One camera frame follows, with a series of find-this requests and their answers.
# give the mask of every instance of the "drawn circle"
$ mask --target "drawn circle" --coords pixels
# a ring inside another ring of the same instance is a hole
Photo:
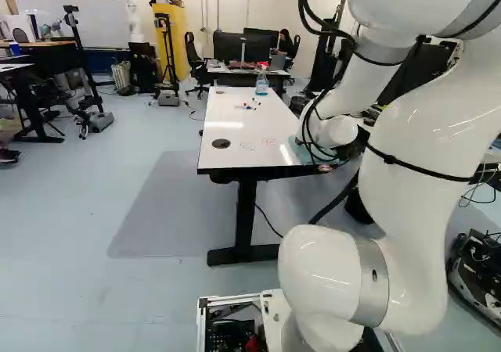
[[[228,141],[227,139],[224,139],[224,138],[219,138],[219,139],[215,139],[214,141],[212,141],[212,145],[216,149],[227,149],[227,148],[229,148],[229,146],[231,144],[232,143],[230,141]]]
[[[271,145],[276,145],[276,139],[272,137],[265,137],[262,139],[263,145],[265,146],[271,146]]]
[[[254,145],[251,144],[250,142],[242,142],[242,143],[240,143],[240,147],[242,149],[246,149],[246,150],[250,150],[250,151],[254,150]]]

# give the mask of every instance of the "desk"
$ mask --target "desk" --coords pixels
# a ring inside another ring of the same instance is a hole
[[[37,101],[31,94],[29,88],[30,76],[27,71],[33,68],[34,64],[0,64],[0,78],[12,77],[9,81],[12,88],[16,91],[16,100],[19,108],[26,112],[30,120],[30,127],[16,133],[16,140],[29,142],[55,142],[61,143],[64,140],[61,137],[50,137],[45,133],[44,124],[51,120],[50,116],[44,117],[38,111]],[[37,137],[24,137],[30,131],[35,130]]]
[[[30,63],[29,55],[17,55],[17,56],[2,56],[0,57],[1,64],[26,64]]]
[[[23,55],[31,55],[30,62],[35,64],[36,74],[42,78],[82,67],[74,41],[36,41],[19,43],[19,46]],[[8,47],[8,42],[0,42],[0,48]]]
[[[233,87],[252,87],[256,84],[256,78],[259,71],[245,69],[229,69],[224,63],[219,62],[217,66],[207,65],[208,77],[211,79],[211,85],[214,86],[214,80],[219,85]],[[276,93],[282,97],[285,92],[283,82],[290,77],[285,70],[272,70],[266,72],[270,86],[274,87]]]
[[[33,41],[30,43],[19,43],[21,48],[32,47],[55,47],[57,45],[75,45],[75,41]],[[9,48],[10,43],[7,41],[0,41],[0,48]]]
[[[244,102],[256,110],[241,108]],[[254,88],[210,89],[197,173],[208,174],[218,184],[238,181],[239,189],[235,245],[209,251],[209,266],[277,258],[278,244],[251,245],[256,187],[258,181],[321,173],[318,166],[301,165],[287,143],[297,124],[297,118],[273,90],[257,96]],[[228,140],[229,146],[214,147],[213,142],[219,139]]]

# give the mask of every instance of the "computer monitor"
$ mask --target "computer monitor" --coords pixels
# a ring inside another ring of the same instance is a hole
[[[247,62],[269,61],[269,37],[260,34],[244,34],[245,58]]]
[[[269,48],[277,48],[279,44],[279,32],[276,30],[254,29],[252,27],[245,27],[244,34],[260,34],[269,37]]]
[[[215,31],[212,35],[214,58],[220,61],[240,60],[242,58],[242,34]]]

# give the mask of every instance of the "whiteboard surface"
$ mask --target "whiteboard surface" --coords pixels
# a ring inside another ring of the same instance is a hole
[[[37,25],[49,26],[60,19],[64,36],[71,37],[71,27],[64,22],[63,5],[76,5],[80,12],[78,33],[84,47],[128,48],[130,38],[125,0],[16,0],[19,13],[36,14]]]

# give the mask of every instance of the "black office chair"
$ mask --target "black office chair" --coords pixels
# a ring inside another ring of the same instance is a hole
[[[287,55],[290,57],[290,62],[287,64],[287,70],[291,70],[294,66],[294,59],[296,58],[297,51],[299,50],[299,44],[301,43],[301,36],[296,34],[294,35],[294,46],[292,48],[292,52],[289,52]],[[294,84],[295,80],[293,78],[289,78],[288,81],[290,84]]]
[[[186,91],[186,95],[189,95],[190,92],[198,92],[198,99],[202,99],[203,92],[209,92],[209,88],[204,85],[209,84],[211,80],[208,77],[206,63],[196,53],[195,37],[191,31],[187,31],[185,34],[185,46],[188,64],[191,66],[191,77],[198,82],[195,88]]]

